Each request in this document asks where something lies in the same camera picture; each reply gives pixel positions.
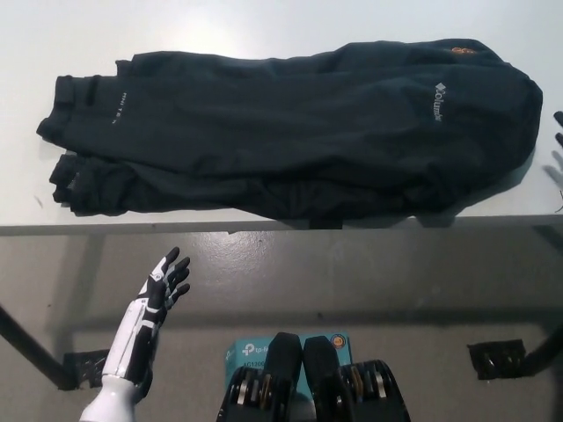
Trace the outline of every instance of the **columbia logo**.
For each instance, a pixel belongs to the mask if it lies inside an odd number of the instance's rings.
[[[446,95],[446,85],[439,83],[436,86],[436,94],[434,96],[434,119],[436,121],[442,121],[442,114],[440,110],[442,108],[443,96]]]

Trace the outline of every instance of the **white robot forearm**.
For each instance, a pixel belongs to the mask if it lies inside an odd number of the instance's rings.
[[[129,304],[102,371],[102,390],[83,411],[80,422],[135,422],[135,405],[152,382],[158,332],[167,312],[189,290],[179,285],[189,274],[189,258],[177,265],[174,248],[161,259]]]

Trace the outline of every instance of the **robot finger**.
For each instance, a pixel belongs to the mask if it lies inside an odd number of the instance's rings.
[[[556,112],[553,117],[561,126],[563,126],[563,112]]]
[[[176,289],[176,287],[178,287],[178,284],[181,283],[182,281],[184,281],[185,279],[187,279],[188,275],[190,275],[190,270],[188,268],[178,272],[176,274],[176,277],[174,277],[174,279],[170,281],[170,284],[169,284],[170,292],[167,292],[168,295],[166,297],[170,296],[172,294],[172,292],[174,291],[174,289]]]
[[[149,278],[144,282],[141,291],[137,295],[137,299],[142,299],[147,301],[147,306],[152,309],[159,309],[163,306],[167,297],[168,286],[155,274],[151,274]]]
[[[190,264],[190,258],[185,257],[182,259],[178,264],[171,266],[168,272],[165,275],[165,282],[170,289],[170,292],[178,286],[178,283],[185,280],[189,275],[189,269],[187,266]]]
[[[168,254],[164,258],[160,260],[155,269],[152,270],[152,273],[150,273],[150,277],[154,281],[161,281],[165,277],[165,274],[168,272],[168,267],[170,266],[170,264],[174,262],[178,256],[179,247],[176,246],[172,248],[172,250],[168,252]]]
[[[174,303],[176,303],[181,296],[190,291],[190,287],[191,286],[186,283],[182,284],[180,287],[175,288],[170,297],[166,299],[166,308],[171,309],[172,306],[174,306]]]

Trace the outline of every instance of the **orange logo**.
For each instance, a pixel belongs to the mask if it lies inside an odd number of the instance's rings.
[[[458,55],[474,55],[475,53],[477,53],[475,50],[471,50],[470,48],[461,48],[461,47],[453,47],[451,51],[453,51]]]
[[[331,343],[333,343],[335,349],[341,349],[346,344],[346,339],[340,334],[334,334]]]

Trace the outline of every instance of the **black clothing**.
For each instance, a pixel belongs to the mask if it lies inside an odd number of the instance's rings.
[[[38,128],[79,155],[51,178],[55,200],[78,213],[437,211],[525,162],[542,105],[533,81],[474,40],[117,64],[118,76],[60,77]]]

